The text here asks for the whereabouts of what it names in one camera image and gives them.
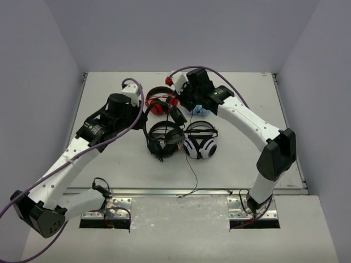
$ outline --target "white table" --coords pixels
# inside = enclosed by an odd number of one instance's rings
[[[239,90],[252,111],[272,125],[281,129],[286,127],[271,74],[223,73],[223,75]],[[105,104],[111,93],[121,91],[121,82],[126,77],[137,79],[143,85],[146,95],[151,88],[163,85],[166,76],[167,72],[90,72],[72,137],[84,120]],[[211,73],[210,79],[215,85],[225,84]],[[165,118],[166,116],[149,114],[148,128]],[[198,187],[252,187],[257,176],[256,161],[259,157],[255,145],[234,126],[213,114],[205,118],[193,117],[193,121],[198,119],[205,119],[219,129],[216,154],[207,160],[190,160],[199,179]],[[184,151],[178,151],[161,163],[146,148],[145,137],[141,130],[131,131],[109,145],[103,154],[86,166],[71,187],[91,187],[96,176],[106,179],[113,188],[191,189],[195,186],[195,177],[185,160]],[[285,173],[276,188],[303,188],[296,163]]]
[[[270,262],[337,263],[317,196],[276,196],[280,229],[231,230],[225,197],[134,198],[132,229],[79,229],[33,263]],[[23,259],[49,240],[30,231]]]

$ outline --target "red headphones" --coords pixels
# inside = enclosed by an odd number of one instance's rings
[[[166,95],[156,96],[160,93],[166,93]],[[174,97],[174,91],[168,87],[156,87],[151,89],[146,95],[145,105],[149,107],[155,101],[161,101],[159,98],[166,98],[166,103],[169,103],[173,106],[177,106],[179,100]],[[157,104],[151,108],[151,112],[155,115],[162,115],[165,112],[168,112],[169,108],[166,105]]]

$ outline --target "gray wall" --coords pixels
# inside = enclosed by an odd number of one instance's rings
[[[278,85],[310,192],[319,195],[340,262],[351,256],[351,1],[323,0]]]
[[[86,71],[278,72],[319,0],[46,0]]]
[[[0,208],[64,148],[81,72],[42,0],[0,1]],[[19,260],[29,229],[0,220],[0,258]]]

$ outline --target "white headphones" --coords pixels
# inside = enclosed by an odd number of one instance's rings
[[[197,127],[206,127],[207,129],[196,129]],[[209,122],[193,122],[187,127],[184,134],[183,147],[190,158],[207,159],[215,153],[217,144],[214,138],[218,136],[218,130]]]

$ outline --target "robotic arm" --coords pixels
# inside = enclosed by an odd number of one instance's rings
[[[166,78],[174,85],[176,98],[188,111],[196,105],[211,110],[243,132],[261,152],[256,167],[258,176],[248,193],[247,206],[256,214],[273,193],[286,170],[296,160],[295,133],[267,123],[249,110],[225,86],[214,87],[205,69],[197,68],[186,74],[175,73]]]
[[[140,107],[143,107],[143,102],[138,99],[139,94],[137,85],[125,85],[120,94],[111,94],[106,104],[85,120],[71,144],[43,177],[67,162],[71,164],[14,203],[14,208],[21,220],[41,236],[48,238],[57,233],[64,222],[87,211],[106,206],[111,193],[99,185],[65,199],[62,198],[63,193],[83,168],[102,153],[109,143],[83,154],[84,151],[107,142],[131,126]],[[145,122],[146,116],[142,114],[133,129],[142,129]],[[82,155],[73,160],[73,157],[79,154]],[[17,190],[11,196],[11,200],[19,194],[21,191]]]

